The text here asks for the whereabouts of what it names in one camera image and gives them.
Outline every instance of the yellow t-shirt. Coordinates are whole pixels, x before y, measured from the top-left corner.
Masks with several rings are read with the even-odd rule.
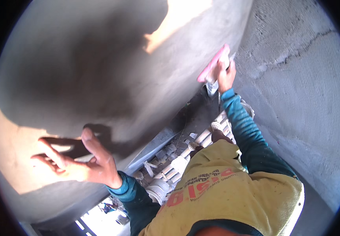
[[[197,221],[211,219],[242,222],[263,235],[289,235],[303,207],[303,184],[283,174],[248,174],[234,159],[238,153],[225,140],[199,151],[139,235],[186,235]]]

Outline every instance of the white bucket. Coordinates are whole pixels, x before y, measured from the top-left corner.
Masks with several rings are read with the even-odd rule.
[[[146,187],[146,192],[149,194],[149,197],[153,202],[158,202],[160,205],[162,205],[169,190],[169,185],[162,179],[154,179],[153,182]]]

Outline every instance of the right hand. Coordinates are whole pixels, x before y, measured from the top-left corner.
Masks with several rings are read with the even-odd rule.
[[[225,69],[225,63],[219,61],[217,63],[217,66],[214,68],[214,73],[218,81],[218,90],[220,94],[223,94],[224,92],[228,91],[232,88],[234,78],[236,77],[236,64],[233,60],[230,61],[229,68]]]

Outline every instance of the concrete wall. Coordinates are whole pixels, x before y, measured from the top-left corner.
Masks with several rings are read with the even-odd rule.
[[[340,36],[312,0],[257,0],[234,87],[270,147],[340,206]]]

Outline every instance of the sleeve cuff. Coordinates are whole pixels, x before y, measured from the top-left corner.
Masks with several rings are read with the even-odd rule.
[[[129,184],[128,184],[128,180],[126,177],[126,174],[124,172],[118,171],[118,174],[120,175],[120,177],[122,178],[122,186],[118,189],[114,189],[114,188],[110,188],[109,186],[106,186],[107,189],[110,191],[110,193],[114,193],[117,195],[121,195],[127,192]]]
[[[230,99],[231,97],[233,97],[236,93],[234,92],[234,89],[231,88],[228,91],[224,92],[223,94],[221,94],[221,100],[222,101],[226,101],[228,99]]]
[[[122,202],[132,201],[136,196],[136,188],[135,188],[135,178],[126,175],[122,171],[117,171],[120,177],[122,178],[122,186],[118,189],[113,189],[108,186],[107,189],[111,193],[112,196],[118,198]]]

